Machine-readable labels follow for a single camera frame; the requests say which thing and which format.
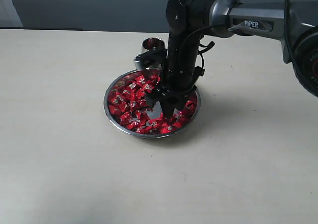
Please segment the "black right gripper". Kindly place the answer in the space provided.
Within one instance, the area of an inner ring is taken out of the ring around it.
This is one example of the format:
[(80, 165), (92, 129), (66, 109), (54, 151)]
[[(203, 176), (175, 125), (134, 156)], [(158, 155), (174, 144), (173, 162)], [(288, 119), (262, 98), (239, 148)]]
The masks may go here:
[(146, 104), (151, 108), (160, 102), (163, 116), (167, 119), (172, 118), (175, 109), (183, 108), (189, 94), (196, 89), (197, 79), (204, 73), (203, 68), (195, 67), (202, 37), (199, 32), (169, 34), (161, 81), (145, 96)]

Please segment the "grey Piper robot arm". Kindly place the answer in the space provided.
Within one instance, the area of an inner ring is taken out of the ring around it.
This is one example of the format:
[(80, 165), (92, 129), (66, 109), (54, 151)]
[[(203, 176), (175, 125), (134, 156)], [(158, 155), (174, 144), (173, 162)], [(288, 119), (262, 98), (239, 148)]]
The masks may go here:
[(311, 60), (318, 51), (318, 4), (316, 1), (285, 0), (278, 3), (244, 4), (240, 0), (169, 0), (167, 58), (161, 81), (146, 102), (159, 102), (164, 116), (182, 108), (204, 70), (195, 66), (202, 54), (205, 35), (229, 38), (259, 36), (278, 40), (283, 61), (292, 63), (302, 87), (318, 93), (318, 67)]

